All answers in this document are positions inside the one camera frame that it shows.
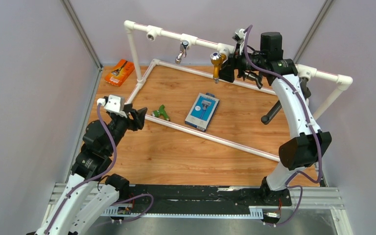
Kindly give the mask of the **green plastic faucet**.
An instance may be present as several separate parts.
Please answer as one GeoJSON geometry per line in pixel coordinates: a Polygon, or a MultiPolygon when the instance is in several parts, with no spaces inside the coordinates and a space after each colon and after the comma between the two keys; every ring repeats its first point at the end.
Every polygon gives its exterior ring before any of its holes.
{"type": "Polygon", "coordinates": [[[167,114],[164,105],[161,105],[157,110],[154,110],[154,111],[152,112],[152,116],[154,116],[154,117],[156,117],[156,118],[163,117],[164,120],[166,120],[166,121],[170,121],[170,117],[169,117],[169,115],[167,114]]]}

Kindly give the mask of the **chrome metal faucet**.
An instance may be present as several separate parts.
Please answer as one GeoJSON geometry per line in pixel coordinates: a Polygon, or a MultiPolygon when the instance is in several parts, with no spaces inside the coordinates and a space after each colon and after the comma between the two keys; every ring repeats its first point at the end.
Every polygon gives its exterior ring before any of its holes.
{"type": "Polygon", "coordinates": [[[182,40],[180,42],[179,54],[175,58],[176,64],[181,63],[182,59],[186,57],[188,48],[189,48],[189,41],[182,40]]]}

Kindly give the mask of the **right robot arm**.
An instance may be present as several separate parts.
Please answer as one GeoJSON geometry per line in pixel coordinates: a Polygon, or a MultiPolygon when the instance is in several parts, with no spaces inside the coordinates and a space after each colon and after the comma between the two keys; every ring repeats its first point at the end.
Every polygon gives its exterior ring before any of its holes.
{"type": "Polygon", "coordinates": [[[262,88],[263,78],[272,87],[277,103],[264,116],[261,122],[268,124],[282,109],[285,113],[290,140],[279,147],[280,162],[271,174],[262,181],[260,199],[272,205],[279,199],[279,191],[288,188],[298,175],[308,175],[305,169],[322,163],[322,156],[332,141],[330,132],[322,131],[306,103],[311,93],[307,87],[309,78],[299,76],[298,69],[291,59],[283,58],[282,35],[279,32],[264,32],[260,36],[260,48],[250,49],[248,38],[251,29],[239,29],[233,39],[236,46],[232,52],[210,58],[215,64],[214,79],[233,83],[235,78],[255,81],[262,88]]]}

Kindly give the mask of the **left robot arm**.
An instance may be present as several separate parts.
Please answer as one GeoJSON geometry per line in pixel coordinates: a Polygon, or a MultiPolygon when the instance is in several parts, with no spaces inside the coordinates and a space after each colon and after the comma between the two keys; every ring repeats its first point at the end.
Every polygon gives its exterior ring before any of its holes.
{"type": "Polygon", "coordinates": [[[114,202],[130,197],[129,181],[120,175],[108,175],[117,160],[117,146],[126,131],[144,127],[147,108],[135,110],[132,104],[107,111],[110,122],[101,115],[87,125],[83,145],[71,168],[65,189],[55,208],[35,235],[83,235],[102,212],[114,202]]]}

